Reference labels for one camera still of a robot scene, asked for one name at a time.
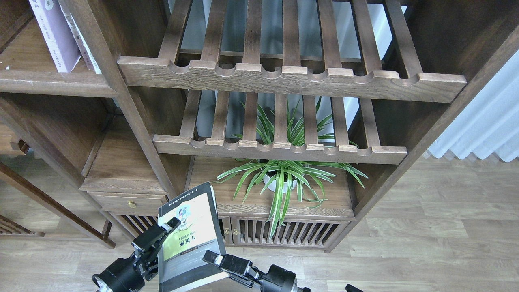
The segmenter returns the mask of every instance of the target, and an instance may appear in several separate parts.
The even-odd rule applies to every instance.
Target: purple book
[[[81,54],[57,0],[29,0],[58,72],[70,73]]]

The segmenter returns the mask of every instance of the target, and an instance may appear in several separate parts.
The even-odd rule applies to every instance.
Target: scalloped shelf edge
[[[231,69],[222,69],[212,61],[192,60],[188,66],[179,67],[168,59],[128,56],[121,56],[118,64],[130,86],[201,90],[450,103],[467,83],[463,75],[418,73],[402,79],[398,72],[387,70],[356,76],[348,68],[313,74],[307,67],[283,66],[269,72],[261,64],[237,63]]]
[[[358,149],[353,145],[325,147],[322,144],[309,144],[295,147],[290,143],[273,143],[270,145],[263,145],[256,141],[229,143],[211,138],[196,141],[188,137],[165,135],[154,135],[153,143],[159,153],[233,158],[397,165],[407,156],[406,147],[390,146]]]

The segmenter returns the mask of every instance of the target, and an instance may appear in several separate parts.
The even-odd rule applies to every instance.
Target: brass drawer knob
[[[129,200],[128,201],[128,207],[130,207],[132,209],[135,209],[135,208],[137,208],[137,204],[134,201]]]

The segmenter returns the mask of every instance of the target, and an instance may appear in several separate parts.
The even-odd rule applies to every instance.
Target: robotic arm
[[[116,259],[101,274],[94,274],[92,280],[99,287],[98,292],[137,292],[144,287],[144,279],[150,281],[158,273],[158,253],[168,235],[180,226],[177,218],[162,226],[153,225],[132,241],[135,251],[130,257]],[[297,286],[294,272],[271,265],[265,274],[253,266],[250,260],[233,255],[219,255],[210,250],[203,260],[226,272],[229,277],[249,288],[260,286],[261,292],[310,292],[310,288]],[[362,292],[348,285],[346,292]]]

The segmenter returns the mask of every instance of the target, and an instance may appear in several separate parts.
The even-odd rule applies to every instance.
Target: book spine
[[[85,38],[83,38],[83,35],[81,34],[81,31],[79,30],[79,27],[77,26],[76,20],[72,16],[72,13],[69,11],[67,6],[62,5],[61,11],[63,12],[63,15],[65,15],[65,19],[67,21],[67,24],[70,27],[70,30],[72,34],[74,35],[74,40],[77,43],[77,46],[79,47],[79,51],[81,52],[81,55],[83,56],[83,59],[85,61],[85,64],[87,65],[87,68],[89,70],[94,70],[97,74],[101,74],[101,70],[99,69],[99,66],[97,65],[92,52],[90,51],[90,48],[88,47],[87,42],[85,42]]]
[[[61,12],[63,12],[63,15],[65,16],[65,20],[66,20],[67,24],[69,25],[70,31],[72,32],[72,35],[74,36],[74,40],[76,41],[77,46],[79,47],[79,52],[81,52],[81,55],[83,56],[83,60],[85,61],[87,68],[89,70],[94,70],[94,65],[92,64],[90,56],[87,53],[87,49],[85,48],[84,41],[79,36],[79,29],[77,28],[76,22],[72,18],[72,14],[61,3],[60,3],[60,6],[61,6]]]
[[[74,17],[72,17],[72,15],[71,15],[71,19],[72,19],[74,25],[77,28],[76,21],[74,20]],[[77,29],[77,33],[78,33],[79,38],[81,39],[81,42],[84,45],[85,53],[88,56],[88,59],[90,60],[90,63],[92,64],[93,70],[95,71],[96,74],[102,74],[101,73],[101,69],[99,69],[99,66],[97,65],[97,62],[95,61],[94,56],[92,55],[92,51],[88,47],[87,42],[85,42],[85,38],[83,37],[83,35],[81,34],[81,31],[79,29]]]

